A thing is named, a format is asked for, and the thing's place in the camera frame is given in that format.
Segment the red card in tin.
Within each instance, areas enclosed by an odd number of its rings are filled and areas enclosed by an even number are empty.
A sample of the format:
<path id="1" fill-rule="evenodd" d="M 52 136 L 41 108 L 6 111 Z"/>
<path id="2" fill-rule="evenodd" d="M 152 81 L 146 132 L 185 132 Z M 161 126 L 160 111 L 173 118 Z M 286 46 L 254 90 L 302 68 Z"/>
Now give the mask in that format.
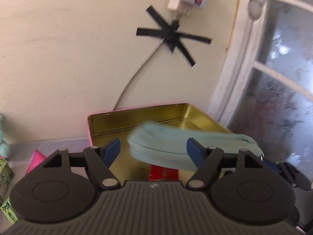
<path id="1" fill-rule="evenodd" d="M 157 165 L 150 165 L 150 172 L 148 175 L 149 181 L 178 181 L 179 171 L 177 169 L 160 167 Z"/>

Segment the green medicine box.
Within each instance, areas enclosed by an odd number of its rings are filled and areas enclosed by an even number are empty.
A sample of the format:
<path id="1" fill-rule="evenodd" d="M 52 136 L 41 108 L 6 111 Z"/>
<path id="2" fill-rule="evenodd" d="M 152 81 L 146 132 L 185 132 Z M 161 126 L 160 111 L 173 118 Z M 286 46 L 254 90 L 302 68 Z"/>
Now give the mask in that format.
<path id="1" fill-rule="evenodd" d="M 14 178 L 14 172 L 7 161 L 0 159 L 0 204 L 2 205 L 10 184 Z"/>

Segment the teal teddy bear plush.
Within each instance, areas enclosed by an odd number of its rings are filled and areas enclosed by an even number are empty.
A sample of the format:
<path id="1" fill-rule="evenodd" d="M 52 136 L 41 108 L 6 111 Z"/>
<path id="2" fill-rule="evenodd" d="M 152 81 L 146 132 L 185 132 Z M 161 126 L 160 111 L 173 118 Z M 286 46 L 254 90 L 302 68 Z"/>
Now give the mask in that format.
<path id="1" fill-rule="evenodd" d="M 3 116 L 0 115 L 0 155 L 3 159 L 8 159 L 11 155 L 11 149 L 8 146 L 8 143 L 4 140 L 4 131 L 3 131 Z"/>

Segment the green wet wipes pack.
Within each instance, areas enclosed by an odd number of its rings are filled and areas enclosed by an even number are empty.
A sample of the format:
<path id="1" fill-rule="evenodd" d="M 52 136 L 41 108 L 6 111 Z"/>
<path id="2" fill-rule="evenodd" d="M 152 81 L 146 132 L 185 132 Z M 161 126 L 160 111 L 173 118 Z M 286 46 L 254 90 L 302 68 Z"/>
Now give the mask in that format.
<path id="1" fill-rule="evenodd" d="M 6 216 L 6 218 L 10 221 L 11 224 L 17 223 L 18 218 L 16 214 L 14 213 L 9 197 L 1 205 L 1 211 Z"/>

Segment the black tape cross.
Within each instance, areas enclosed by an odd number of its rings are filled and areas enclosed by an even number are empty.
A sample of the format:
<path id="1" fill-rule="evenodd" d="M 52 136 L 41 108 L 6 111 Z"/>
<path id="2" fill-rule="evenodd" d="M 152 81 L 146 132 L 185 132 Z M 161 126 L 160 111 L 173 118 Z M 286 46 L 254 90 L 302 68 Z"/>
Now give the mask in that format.
<path id="1" fill-rule="evenodd" d="M 207 45 L 210 45 L 212 42 L 211 38 L 178 32 L 178 28 L 180 26 L 179 20 L 172 20 L 170 24 L 167 23 L 167 21 L 159 14 L 157 10 L 155 10 L 152 5 L 146 9 L 146 13 L 160 28 L 152 29 L 138 27 L 136 36 L 159 38 L 165 42 L 171 52 L 174 52 L 175 48 L 178 48 L 184 55 L 185 59 L 189 62 L 191 67 L 196 64 L 196 61 L 194 61 L 185 45 L 181 42 L 181 39 L 190 39 L 193 41 L 205 43 Z"/>

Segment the white window frame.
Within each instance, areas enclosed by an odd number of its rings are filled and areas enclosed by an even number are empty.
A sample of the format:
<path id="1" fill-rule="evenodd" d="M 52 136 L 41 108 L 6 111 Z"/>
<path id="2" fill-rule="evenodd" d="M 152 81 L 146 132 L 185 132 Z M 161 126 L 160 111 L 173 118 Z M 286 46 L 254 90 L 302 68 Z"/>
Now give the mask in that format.
<path id="1" fill-rule="evenodd" d="M 227 127 L 233 119 L 254 71 L 259 71 L 312 101 L 312 92 L 258 61 L 268 0 L 237 0 L 235 23 L 223 69 L 207 113 Z M 308 13 L 312 5 L 301 0 L 272 0 Z"/>

